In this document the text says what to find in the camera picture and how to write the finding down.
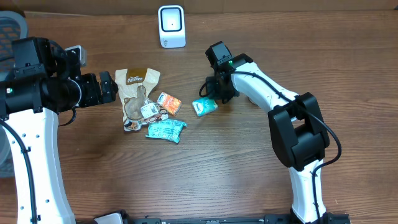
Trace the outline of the teal Kleenex tissue pack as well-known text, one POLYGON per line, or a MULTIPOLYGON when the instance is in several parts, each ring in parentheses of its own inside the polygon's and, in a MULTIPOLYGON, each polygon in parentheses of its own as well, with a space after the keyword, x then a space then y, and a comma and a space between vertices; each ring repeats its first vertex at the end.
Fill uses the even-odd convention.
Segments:
POLYGON ((218 108, 218 104, 215 100, 211 100, 208 97, 200 98, 192 102, 193 109, 197 116, 201 117, 208 113, 215 111, 218 108))

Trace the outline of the brown Pantree mushroom bag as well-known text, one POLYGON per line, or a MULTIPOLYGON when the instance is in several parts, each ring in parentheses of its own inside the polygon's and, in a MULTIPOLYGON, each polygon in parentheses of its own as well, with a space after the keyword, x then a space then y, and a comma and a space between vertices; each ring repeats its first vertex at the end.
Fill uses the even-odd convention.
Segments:
POLYGON ((123 121, 143 119, 141 107, 159 80, 160 72, 151 68, 125 68, 115 71, 123 121))

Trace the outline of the orange Kleenex tissue pack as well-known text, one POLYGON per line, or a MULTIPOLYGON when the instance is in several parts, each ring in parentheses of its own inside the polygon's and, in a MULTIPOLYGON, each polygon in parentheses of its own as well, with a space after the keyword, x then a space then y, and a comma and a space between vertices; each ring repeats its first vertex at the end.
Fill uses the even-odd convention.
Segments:
POLYGON ((172 95, 169 95, 165 92, 162 92, 159 95, 159 97, 157 99, 157 103, 160 106, 162 106, 172 116, 175 116, 178 113, 178 111, 182 105, 182 102, 178 98, 176 98, 172 95))

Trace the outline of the mixed beans printed bag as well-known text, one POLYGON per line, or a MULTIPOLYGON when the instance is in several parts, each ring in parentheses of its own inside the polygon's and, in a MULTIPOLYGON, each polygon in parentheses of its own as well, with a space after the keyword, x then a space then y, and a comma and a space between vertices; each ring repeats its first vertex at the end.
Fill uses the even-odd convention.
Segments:
POLYGON ((133 100, 133 98, 126 98, 124 113, 126 119, 124 120, 123 126, 124 130, 127 132, 139 131, 143 126, 164 121, 169 118, 167 110, 150 99, 139 102, 133 100))

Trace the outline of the teal wet wipes pack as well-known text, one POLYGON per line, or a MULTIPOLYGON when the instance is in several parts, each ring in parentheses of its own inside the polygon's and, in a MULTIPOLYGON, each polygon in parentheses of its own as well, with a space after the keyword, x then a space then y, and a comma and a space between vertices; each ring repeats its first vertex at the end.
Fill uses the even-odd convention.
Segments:
POLYGON ((148 127, 147 138, 164 139, 176 144, 180 142, 180 133, 187 124, 176 119, 166 119, 152 123, 148 127))

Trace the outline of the green lid beige jar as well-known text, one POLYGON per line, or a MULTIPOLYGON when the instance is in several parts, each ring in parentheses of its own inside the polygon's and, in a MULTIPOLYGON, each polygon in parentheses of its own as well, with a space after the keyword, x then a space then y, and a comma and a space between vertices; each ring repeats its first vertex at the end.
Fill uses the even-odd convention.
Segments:
POLYGON ((250 97, 248 97, 248 100, 249 100, 252 104, 257 105, 257 103, 256 103, 255 101, 253 101, 250 97))

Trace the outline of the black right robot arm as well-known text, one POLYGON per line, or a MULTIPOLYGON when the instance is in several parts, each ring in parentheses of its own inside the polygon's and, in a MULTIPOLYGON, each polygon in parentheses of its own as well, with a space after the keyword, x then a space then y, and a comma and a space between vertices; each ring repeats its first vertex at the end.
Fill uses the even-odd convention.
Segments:
POLYGON ((252 58, 234 56, 223 42, 211 45, 205 55, 214 70, 201 87, 205 95, 225 104, 243 93, 267 113, 272 148, 290 173, 292 215, 298 223, 323 223, 320 171, 330 140, 317 99, 286 90, 252 58))

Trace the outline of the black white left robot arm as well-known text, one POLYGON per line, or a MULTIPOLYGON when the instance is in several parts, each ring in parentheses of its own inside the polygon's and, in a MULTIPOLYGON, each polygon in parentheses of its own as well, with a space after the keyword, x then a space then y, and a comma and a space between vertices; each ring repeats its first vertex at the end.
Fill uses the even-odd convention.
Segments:
POLYGON ((108 72, 82 74, 85 51, 46 38, 12 43, 14 69, 1 82, 1 125, 11 147, 19 223, 75 223, 58 155, 58 116, 113 102, 108 72))

